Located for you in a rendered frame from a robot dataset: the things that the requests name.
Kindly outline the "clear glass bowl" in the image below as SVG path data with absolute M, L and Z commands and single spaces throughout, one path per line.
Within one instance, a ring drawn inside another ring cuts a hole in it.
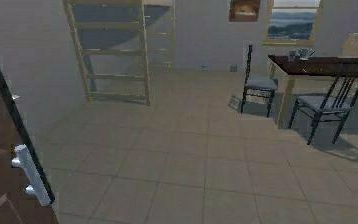
M 298 53 L 301 60 L 308 60 L 315 53 L 315 50 L 312 48 L 300 48 Z

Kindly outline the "black chair grey seat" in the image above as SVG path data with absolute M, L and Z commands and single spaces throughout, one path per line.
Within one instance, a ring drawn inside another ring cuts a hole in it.
M 243 109 L 247 97 L 253 95 L 249 93 L 249 90 L 262 91 L 265 92 L 265 95 L 254 94 L 253 96 L 268 100 L 266 117 L 269 117 L 272 109 L 272 103 L 274 101 L 275 93 L 278 90 L 278 80 L 275 78 L 264 78 L 258 75 L 253 75 L 251 73 L 252 52 L 253 52 L 253 44 L 250 43 L 248 45 L 240 113 L 243 113 Z
M 344 63 L 341 70 L 335 72 L 335 79 L 326 93 L 305 94 L 296 97 L 288 128 L 292 127 L 298 111 L 309 117 L 311 119 L 311 132 L 307 144 L 310 145 L 320 123 L 338 122 L 337 130 L 332 139 L 332 143 L 335 144 L 357 99 L 358 62 Z

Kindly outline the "beige wicker chair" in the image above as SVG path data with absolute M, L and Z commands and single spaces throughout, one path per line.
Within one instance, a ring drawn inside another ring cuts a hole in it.
M 350 33 L 346 38 L 341 56 L 358 58 L 358 33 Z

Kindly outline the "brown framed wall picture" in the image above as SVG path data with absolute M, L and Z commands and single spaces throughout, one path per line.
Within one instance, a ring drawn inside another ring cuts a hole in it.
M 256 22 L 259 17 L 260 0 L 230 0 L 230 22 Z

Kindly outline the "wooden framed window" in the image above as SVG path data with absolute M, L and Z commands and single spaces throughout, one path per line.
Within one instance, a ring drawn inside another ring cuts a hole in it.
M 265 45 L 312 46 L 323 0 L 269 0 Z

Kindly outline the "brown wooden room door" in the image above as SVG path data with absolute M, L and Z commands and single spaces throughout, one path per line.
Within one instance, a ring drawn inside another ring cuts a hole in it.
M 52 208 L 55 195 L 45 175 L 13 94 L 0 68 L 0 224 L 59 224 Z M 42 206 L 25 192 L 29 181 L 21 168 L 13 167 L 14 148 L 25 144 L 49 190 L 52 204 Z

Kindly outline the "dark top wooden table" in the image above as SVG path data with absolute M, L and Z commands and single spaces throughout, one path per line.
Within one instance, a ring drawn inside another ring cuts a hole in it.
M 334 76 L 342 70 L 344 63 L 358 65 L 358 58 L 340 57 L 310 57 L 308 60 L 301 60 L 296 57 L 293 61 L 289 61 L 287 56 L 269 55 L 268 61 L 271 64 L 271 78 L 274 77 L 276 71 L 280 71 L 282 74 L 281 91 L 283 97 L 276 118 L 276 125 L 279 128 L 284 127 L 286 116 L 289 114 L 296 81 L 332 81 Z

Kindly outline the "light wooden ladder shelf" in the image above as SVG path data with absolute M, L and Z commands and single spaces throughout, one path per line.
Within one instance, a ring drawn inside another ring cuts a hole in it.
M 86 98 L 150 104 L 150 69 L 174 65 L 175 0 L 63 4 Z

